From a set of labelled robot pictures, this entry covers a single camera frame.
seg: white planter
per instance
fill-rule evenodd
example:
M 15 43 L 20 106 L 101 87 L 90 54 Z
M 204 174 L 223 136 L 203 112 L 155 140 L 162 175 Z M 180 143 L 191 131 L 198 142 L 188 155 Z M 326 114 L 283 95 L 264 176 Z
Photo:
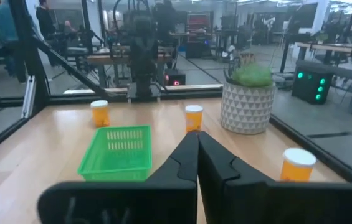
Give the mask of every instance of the white planter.
M 249 88 L 225 83 L 221 99 L 221 126 L 239 134 L 264 132 L 269 125 L 275 85 Z

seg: potted plant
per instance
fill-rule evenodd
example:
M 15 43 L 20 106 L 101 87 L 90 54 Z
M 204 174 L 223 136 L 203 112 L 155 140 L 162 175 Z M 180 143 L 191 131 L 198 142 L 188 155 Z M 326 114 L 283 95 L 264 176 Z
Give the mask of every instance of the potted plant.
M 221 125 L 240 134 L 266 130 L 272 109 L 275 85 L 269 68 L 255 63 L 251 53 L 236 57 L 224 71 Z

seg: wooden table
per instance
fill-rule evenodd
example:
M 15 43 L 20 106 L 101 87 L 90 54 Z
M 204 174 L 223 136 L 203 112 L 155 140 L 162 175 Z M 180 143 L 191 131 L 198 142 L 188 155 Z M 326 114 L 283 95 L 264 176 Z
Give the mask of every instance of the wooden table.
M 117 49 L 120 55 L 114 55 L 113 58 L 109 56 L 109 49 L 102 48 L 99 51 L 95 52 L 96 55 L 90 55 L 87 57 L 87 61 L 90 64 L 98 65 L 98 78 L 100 82 L 100 86 L 102 88 L 108 88 L 107 83 L 107 74 L 105 73 L 104 65 L 113 65 L 113 73 L 114 73 L 114 82 L 115 87 L 123 87 L 119 82 L 119 71 L 118 65 L 122 65 L 122 68 L 125 64 L 128 64 L 129 58 L 128 55 L 124 55 L 127 50 L 130 50 L 129 46 L 115 46 L 114 49 Z M 158 59 L 156 60 L 157 64 L 157 77 L 161 84 L 164 83 L 164 75 L 163 75 L 163 65 L 172 61 L 171 52 L 168 52 L 168 48 L 159 48 L 160 54 L 158 54 Z
M 297 43 L 297 46 L 300 47 L 298 60 L 296 61 L 296 66 L 297 67 L 315 68 L 316 70 L 321 70 L 321 71 L 324 71 L 324 72 L 333 73 L 333 74 L 335 74 L 335 75 L 337 75 L 339 77 L 352 79 L 352 70 L 350 70 L 350 69 L 334 67 L 332 65 L 321 64 L 321 63 L 316 63 L 316 62 L 304 61 L 307 48 L 309 48 L 309 49 L 327 50 L 327 51 L 330 51 L 330 52 L 332 52 L 332 51 L 334 51 L 334 52 L 343 52 L 343 53 L 350 54 L 350 53 L 352 53 L 352 44 Z M 343 90 L 352 93 L 352 87 L 348 88 L 348 89 L 343 89 Z M 348 111 L 349 111 L 349 113 L 352 114 L 352 98 L 351 98 L 350 103 L 349 103 Z
M 273 126 L 257 135 L 226 131 L 219 124 L 220 99 L 113 103 L 111 125 L 151 125 L 152 173 L 184 137 L 184 107 L 189 104 L 203 105 L 203 130 L 273 179 L 280 177 L 283 151 L 298 147 Z M 39 223 L 36 202 L 47 187 L 66 180 L 83 181 L 77 169 L 94 132 L 89 105 L 53 106 L 0 144 L 0 223 Z M 312 181 L 344 182 L 321 162 L 315 166 Z M 206 221 L 200 194 L 198 200 L 201 224 Z

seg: orange cup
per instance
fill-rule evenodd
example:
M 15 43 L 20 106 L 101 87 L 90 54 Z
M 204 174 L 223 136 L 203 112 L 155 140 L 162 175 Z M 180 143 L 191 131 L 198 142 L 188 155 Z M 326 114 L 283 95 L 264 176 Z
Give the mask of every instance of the orange cup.
M 306 182 L 310 180 L 317 158 L 304 149 L 287 149 L 283 153 L 281 180 Z
M 186 106 L 186 133 L 200 131 L 203 107 L 199 105 Z
M 109 107 L 106 100 L 97 100 L 90 104 L 93 111 L 93 120 L 96 127 L 109 125 Z

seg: green plastic basket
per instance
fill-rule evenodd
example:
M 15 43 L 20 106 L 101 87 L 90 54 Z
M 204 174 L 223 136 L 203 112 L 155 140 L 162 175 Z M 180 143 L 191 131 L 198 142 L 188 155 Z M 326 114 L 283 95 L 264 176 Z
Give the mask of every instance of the green plastic basket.
M 152 168 L 151 128 L 100 128 L 78 173 L 89 181 L 144 181 Z

